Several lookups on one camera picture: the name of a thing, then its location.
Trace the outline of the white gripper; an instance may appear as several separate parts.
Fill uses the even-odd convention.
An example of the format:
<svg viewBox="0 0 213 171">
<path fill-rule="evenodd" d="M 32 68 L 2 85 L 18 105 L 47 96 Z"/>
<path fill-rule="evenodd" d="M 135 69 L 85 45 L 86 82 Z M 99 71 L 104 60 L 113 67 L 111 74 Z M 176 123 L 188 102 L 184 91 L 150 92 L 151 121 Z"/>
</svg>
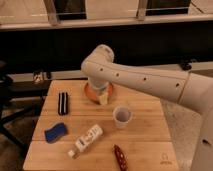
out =
<svg viewBox="0 0 213 171">
<path fill-rule="evenodd" d="M 99 103 L 101 105 L 107 105 L 109 99 L 108 88 L 108 82 L 104 82 L 100 85 L 95 85 L 91 80 L 89 80 L 87 95 L 91 100 L 99 100 Z"/>
</svg>

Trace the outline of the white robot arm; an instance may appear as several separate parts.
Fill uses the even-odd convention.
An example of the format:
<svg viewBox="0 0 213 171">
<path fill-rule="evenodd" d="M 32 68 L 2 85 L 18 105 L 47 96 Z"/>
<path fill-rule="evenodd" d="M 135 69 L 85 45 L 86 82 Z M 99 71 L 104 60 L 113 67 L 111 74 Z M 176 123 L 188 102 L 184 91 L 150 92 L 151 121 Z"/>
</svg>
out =
<svg viewBox="0 0 213 171">
<path fill-rule="evenodd" d="M 81 71 L 94 90 L 109 82 L 156 96 L 202 115 L 202 126 L 191 171 L 213 171 L 213 78 L 185 71 L 120 65 L 107 45 L 97 46 L 84 59 Z"/>
</svg>

